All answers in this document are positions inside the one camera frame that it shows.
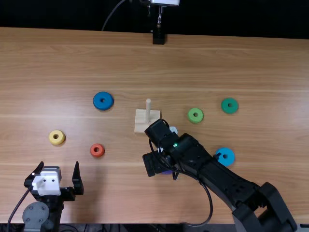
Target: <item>black cable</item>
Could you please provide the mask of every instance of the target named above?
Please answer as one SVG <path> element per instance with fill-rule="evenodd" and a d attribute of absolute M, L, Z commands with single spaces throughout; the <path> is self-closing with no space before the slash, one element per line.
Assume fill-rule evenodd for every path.
<path fill-rule="evenodd" d="M 64 231 L 74 232 L 73 230 L 70 230 L 70 229 L 65 229 L 65 230 L 62 230 L 62 231 L 60 231 L 60 232 L 64 232 Z"/>
<path fill-rule="evenodd" d="M 69 226 L 73 229 L 75 229 L 78 232 L 78 229 L 75 226 L 69 225 L 69 224 L 60 224 L 60 226 Z"/>
<path fill-rule="evenodd" d="M 7 232 L 10 232 L 10 224 L 12 221 L 12 218 L 14 216 L 14 214 L 16 213 L 16 211 L 18 210 L 20 204 L 23 202 L 23 200 L 26 198 L 26 196 L 28 195 L 28 193 L 32 190 L 32 186 L 30 186 L 27 191 L 24 193 L 24 195 L 22 196 L 22 198 L 19 200 L 19 202 L 17 203 L 15 209 L 13 210 L 13 212 L 11 213 L 9 220 L 8 220 L 8 225 L 7 225 Z"/>
<path fill-rule="evenodd" d="M 87 226 L 88 226 L 88 224 L 86 224 L 86 225 L 85 225 L 85 229 L 84 229 L 84 232 L 86 231 L 86 228 L 87 228 Z"/>
<path fill-rule="evenodd" d="M 169 124 L 168 124 L 165 120 L 163 120 L 163 121 L 165 122 L 166 126 L 169 127 Z M 208 188 L 207 188 L 207 187 L 205 186 L 205 184 L 202 183 L 202 181 L 199 179 L 199 170 L 197 171 L 197 174 L 194 175 L 194 174 L 192 174 L 192 173 L 190 173 L 190 172 L 188 172 L 188 171 L 182 171 L 182 170 L 176 169 L 176 168 L 174 168 L 174 167 L 171 167 L 171 166 L 168 164 L 167 161 L 166 161 L 165 164 L 163 164 L 163 163 L 161 163 L 160 160 L 156 157 L 155 151 L 154 151 L 154 148 L 153 148 L 153 145 L 152 145 L 152 142 L 151 142 L 150 139 L 149 139 L 149 145 L 150 145 L 150 149 L 151 149 L 152 155 L 154 156 L 154 158 L 156 159 L 156 161 L 157 161 L 162 167 L 164 167 L 164 168 L 166 168 L 166 169 L 168 169 L 168 170 L 170 170 L 170 171 L 173 171 L 173 172 L 176 172 L 176 173 L 181 173 L 181 174 L 187 175 L 187 176 L 189 176 L 189 177 L 192 177 L 192 178 L 194 178 L 195 180 L 197 180 L 197 181 L 200 183 L 200 185 L 204 188 L 204 190 L 206 191 L 206 194 L 207 194 L 207 196 L 208 196 L 209 205 L 210 205 L 210 212 L 209 212 L 209 215 L 208 215 L 207 219 L 206 219 L 204 222 L 199 223 L 199 224 L 191 224 L 191 223 L 187 223 L 187 222 L 182 222 L 182 224 L 185 224 L 185 225 L 190 226 L 190 227 L 200 227 L 200 226 L 206 225 L 206 224 L 211 220 L 211 217 L 212 217 L 212 214 L 213 214 L 213 204 L 212 204 L 211 194 L 210 194 Z M 163 160 L 165 161 L 165 158 L 161 155 L 161 150 L 160 150 L 160 148 L 158 149 L 158 154 L 159 154 L 160 159 L 163 159 Z"/>

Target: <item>wooden peg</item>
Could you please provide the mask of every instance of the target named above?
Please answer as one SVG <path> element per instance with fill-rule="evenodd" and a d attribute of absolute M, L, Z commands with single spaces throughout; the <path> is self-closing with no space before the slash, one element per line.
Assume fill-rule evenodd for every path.
<path fill-rule="evenodd" d="M 135 133 L 144 133 L 145 130 L 155 121 L 160 119 L 161 112 L 159 110 L 151 110 L 151 100 L 146 100 L 146 109 L 137 109 L 135 112 Z"/>

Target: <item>wood grain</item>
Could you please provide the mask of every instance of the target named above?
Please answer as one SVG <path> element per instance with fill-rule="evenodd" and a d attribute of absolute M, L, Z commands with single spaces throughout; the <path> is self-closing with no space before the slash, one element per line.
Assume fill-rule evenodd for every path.
<path fill-rule="evenodd" d="M 196 137 L 213 154 L 236 153 L 230 169 L 258 184 L 278 188 L 298 223 L 309 221 L 309 41 L 169 35 L 153 46 L 150 34 L 0 28 L 0 222 L 25 191 L 26 176 L 41 160 L 62 170 L 71 185 L 79 161 L 85 195 L 65 203 L 61 222 L 201 222 L 209 211 L 193 179 L 148 178 L 142 155 L 145 135 L 134 133 L 135 110 L 152 109 L 179 133 Z M 99 112 L 99 91 L 114 106 Z M 226 97 L 239 102 L 222 112 Z M 190 108 L 204 119 L 192 124 Z M 64 145 L 49 132 L 66 134 Z M 106 148 L 100 159 L 89 149 Z M 232 223 L 214 194 L 212 223 Z M 13 222 L 33 202 L 28 196 Z"/>

